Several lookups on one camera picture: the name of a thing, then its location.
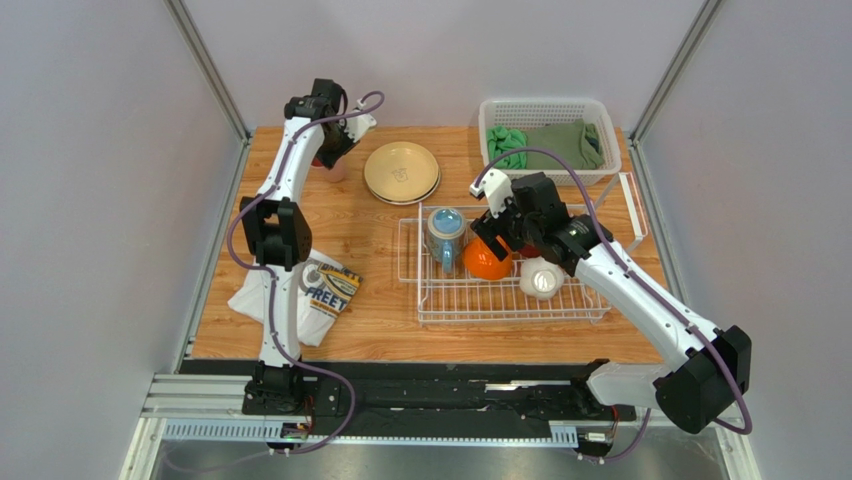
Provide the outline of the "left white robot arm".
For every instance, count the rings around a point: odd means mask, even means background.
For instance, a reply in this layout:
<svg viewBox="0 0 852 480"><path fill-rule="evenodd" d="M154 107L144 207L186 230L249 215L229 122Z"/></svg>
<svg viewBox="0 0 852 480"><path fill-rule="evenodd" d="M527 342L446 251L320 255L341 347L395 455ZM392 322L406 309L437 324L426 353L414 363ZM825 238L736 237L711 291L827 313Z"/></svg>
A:
<svg viewBox="0 0 852 480"><path fill-rule="evenodd" d="M313 160L332 167L355 145L340 118L347 105L345 89L330 79L317 79L310 94L291 98L269 174L255 196L240 202L267 304L259 361L245 387L247 415L295 415L306 403L297 310L313 239L299 200Z"/></svg>

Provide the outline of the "cream yellow plate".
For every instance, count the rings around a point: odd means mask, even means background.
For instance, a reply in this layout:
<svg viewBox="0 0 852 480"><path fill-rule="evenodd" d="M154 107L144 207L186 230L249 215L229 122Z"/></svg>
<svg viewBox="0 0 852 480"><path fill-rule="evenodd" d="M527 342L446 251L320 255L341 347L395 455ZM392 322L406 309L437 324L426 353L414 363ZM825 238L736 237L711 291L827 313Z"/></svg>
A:
<svg viewBox="0 0 852 480"><path fill-rule="evenodd" d="M391 203L408 204L433 191L441 170L435 156L425 147L397 141L372 152L363 174L374 195Z"/></svg>

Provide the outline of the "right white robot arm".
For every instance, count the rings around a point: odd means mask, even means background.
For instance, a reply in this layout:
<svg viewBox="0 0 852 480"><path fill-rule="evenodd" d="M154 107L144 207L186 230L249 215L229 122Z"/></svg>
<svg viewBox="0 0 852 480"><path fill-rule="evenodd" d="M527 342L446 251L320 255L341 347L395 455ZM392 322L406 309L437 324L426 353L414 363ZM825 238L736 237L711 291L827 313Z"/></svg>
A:
<svg viewBox="0 0 852 480"><path fill-rule="evenodd" d="M582 382L595 402L659 410L690 434L744 404L750 337L737 326L720 329L675 298L630 258L594 210L571 214L542 173L511 180L491 170L469 191L488 203L472 229L499 259L533 247L601 294L659 353L659 365L593 364Z"/></svg>

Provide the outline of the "pink plastic cup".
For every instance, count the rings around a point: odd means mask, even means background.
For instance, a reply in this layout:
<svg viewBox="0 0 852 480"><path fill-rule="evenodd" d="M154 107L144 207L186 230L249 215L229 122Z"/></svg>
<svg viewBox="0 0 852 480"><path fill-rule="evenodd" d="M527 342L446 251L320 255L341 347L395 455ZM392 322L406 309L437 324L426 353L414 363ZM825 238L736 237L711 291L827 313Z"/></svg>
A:
<svg viewBox="0 0 852 480"><path fill-rule="evenodd" d="M338 159L334 166L325 171L326 180L330 183L343 181L347 175L347 167L344 158Z"/></svg>

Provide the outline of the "white plate teal red rim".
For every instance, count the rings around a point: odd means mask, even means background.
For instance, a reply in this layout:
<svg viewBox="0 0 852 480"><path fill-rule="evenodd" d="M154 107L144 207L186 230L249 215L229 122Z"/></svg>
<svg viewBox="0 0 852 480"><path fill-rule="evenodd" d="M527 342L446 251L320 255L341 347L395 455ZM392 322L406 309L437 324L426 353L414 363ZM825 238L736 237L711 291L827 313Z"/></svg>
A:
<svg viewBox="0 0 852 480"><path fill-rule="evenodd" d="M412 205L434 194L441 182L441 171L400 167L365 176L365 184L378 200L391 205Z"/></svg>

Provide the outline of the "blue butterfly ceramic mug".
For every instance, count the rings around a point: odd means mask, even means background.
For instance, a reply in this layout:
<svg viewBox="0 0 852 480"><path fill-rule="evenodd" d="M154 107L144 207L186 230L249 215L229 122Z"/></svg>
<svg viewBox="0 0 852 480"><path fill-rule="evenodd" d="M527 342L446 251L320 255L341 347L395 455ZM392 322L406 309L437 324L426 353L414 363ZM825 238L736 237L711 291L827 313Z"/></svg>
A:
<svg viewBox="0 0 852 480"><path fill-rule="evenodd" d="M461 211L451 207L433 210L426 221L426 243L433 260L445 275L452 275L464 248L467 222Z"/></svg>

